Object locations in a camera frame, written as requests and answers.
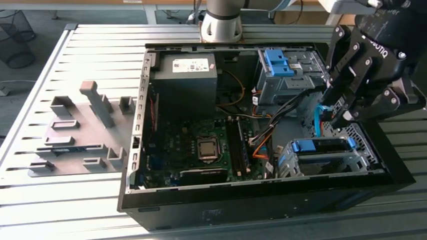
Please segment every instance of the slotted metal table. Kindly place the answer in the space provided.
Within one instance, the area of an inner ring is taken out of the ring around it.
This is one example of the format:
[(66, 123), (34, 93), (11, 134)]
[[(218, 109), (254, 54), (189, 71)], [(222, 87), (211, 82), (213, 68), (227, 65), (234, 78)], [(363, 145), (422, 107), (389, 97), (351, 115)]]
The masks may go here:
[[(327, 43), (333, 30), (329, 26), (246, 25), (245, 40)], [(149, 232), (117, 211), (121, 173), (28, 176), (26, 167), (35, 156), (16, 152), (32, 149), (43, 140), (54, 117), (54, 97), (79, 94), (73, 86), (83, 80), (97, 80), (99, 93), (110, 99), (137, 97), (145, 45), (198, 41), (199, 29), (190, 25), (79, 25), (65, 30), (0, 148), (0, 238), (426, 239), (425, 110), (381, 124), (417, 183), (345, 212)]]

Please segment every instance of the motherboard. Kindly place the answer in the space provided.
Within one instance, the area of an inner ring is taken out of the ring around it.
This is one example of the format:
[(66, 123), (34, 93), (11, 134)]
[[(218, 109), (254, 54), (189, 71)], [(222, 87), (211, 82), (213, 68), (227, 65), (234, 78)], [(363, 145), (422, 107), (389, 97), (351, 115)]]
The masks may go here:
[[(249, 118), (167, 121), (159, 123), (159, 129), (162, 149), (147, 158), (147, 188), (263, 178), (262, 160), (250, 158), (247, 152), (255, 134)], [(230, 149), (242, 149), (242, 154)]]

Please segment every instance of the robotic hand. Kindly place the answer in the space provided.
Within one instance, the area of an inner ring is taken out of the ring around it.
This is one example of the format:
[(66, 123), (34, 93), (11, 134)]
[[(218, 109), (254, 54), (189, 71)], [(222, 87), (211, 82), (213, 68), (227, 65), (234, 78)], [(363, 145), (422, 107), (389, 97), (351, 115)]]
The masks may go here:
[(338, 26), (326, 65), (322, 105), (338, 105), (334, 128), (386, 119), (426, 106), (411, 75), (427, 48), (426, 0), (357, 0), (377, 8), (358, 15), (357, 27)]

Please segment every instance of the expansion slot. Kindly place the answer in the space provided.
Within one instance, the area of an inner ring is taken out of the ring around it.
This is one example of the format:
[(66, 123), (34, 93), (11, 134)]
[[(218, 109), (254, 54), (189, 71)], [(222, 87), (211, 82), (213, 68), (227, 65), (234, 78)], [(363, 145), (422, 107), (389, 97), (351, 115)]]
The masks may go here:
[(239, 118), (229, 119), (226, 123), (233, 174), (246, 175), (251, 172), (247, 144), (242, 131)]

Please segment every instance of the blue plastic latch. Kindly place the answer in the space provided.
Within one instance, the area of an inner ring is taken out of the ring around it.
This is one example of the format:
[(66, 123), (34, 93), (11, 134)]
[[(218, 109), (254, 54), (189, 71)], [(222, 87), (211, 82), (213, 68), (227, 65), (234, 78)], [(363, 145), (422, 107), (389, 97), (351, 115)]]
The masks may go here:
[(271, 75), (274, 77), (294, 77), (295, 73), (289, 65), (289, 58), (279, 49), (267, 49), (266, 61), (271, 68)]
[(279, 161), (279, 166), (282, 165), (283, 161), (287, 159), (287, 157), (283, 155)]
[(349, 142), (349, 144), (350, 144), (350, 147), (351, 147), (353, 149), (355, 149), (357, 146), (358, 146), (355, 139), (354, 139), (353, 137), (350, 137), (350, 138), (347, 138), (347, 142)]
[(302, 152), (314, 152), (317, 151), (315, 143), (313, 140), (299, 140), (297, 144)]
[(299, 147), (299, 145), (295, 143), (295, 142), (293, 142), (293, 150), (294, 150), (294, 153), (298, 153), (299, 151), (301, 151), (301, 147)]

